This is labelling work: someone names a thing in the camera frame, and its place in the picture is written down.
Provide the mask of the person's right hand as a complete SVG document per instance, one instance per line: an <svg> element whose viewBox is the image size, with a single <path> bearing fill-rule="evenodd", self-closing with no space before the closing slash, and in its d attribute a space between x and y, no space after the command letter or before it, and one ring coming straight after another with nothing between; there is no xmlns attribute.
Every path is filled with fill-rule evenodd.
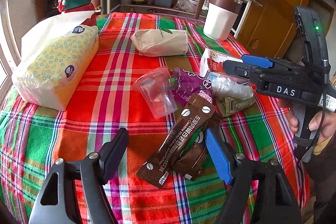
<svg viewBox="0 0 336 224"><path fill-rule="evenodd" d="M298 119L294 115L291 102L288 102L285 100L279 100L277 104L281 108L288 109L286 118L289 124L289 128L293 133L297 132L298 131ZM315 116L310 121L309 129L311 131L317 130L320 125L321 119L322 119L322 111L319 111L317 114L315 114ZM334 133L335 133L335 113L326 111L321 129L319 132L317 144L328 143L331 137L334 135Z"/></svg>

